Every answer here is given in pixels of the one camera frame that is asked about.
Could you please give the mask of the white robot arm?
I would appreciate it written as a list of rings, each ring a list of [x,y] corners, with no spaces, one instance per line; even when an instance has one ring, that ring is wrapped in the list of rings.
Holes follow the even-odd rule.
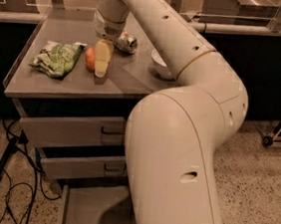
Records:
[[[119,37],[129,15],[177,85],[143,98],[126,125],[137,224],[222,224],[214,151],[244,122],[248,96],[222,56],[164,0],[99,0],[98,34]]]

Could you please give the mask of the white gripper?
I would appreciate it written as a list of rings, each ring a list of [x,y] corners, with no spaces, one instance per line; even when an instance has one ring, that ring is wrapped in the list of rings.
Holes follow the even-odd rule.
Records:
[[[114,44],[111,41],[121,36],[126,22],[112,22],[102,16],[100,11],[95,12],[93,24],[98,38],[102,38],[95,48],[95,75],[102,78],[107,73],[107,68],[114,51]]]

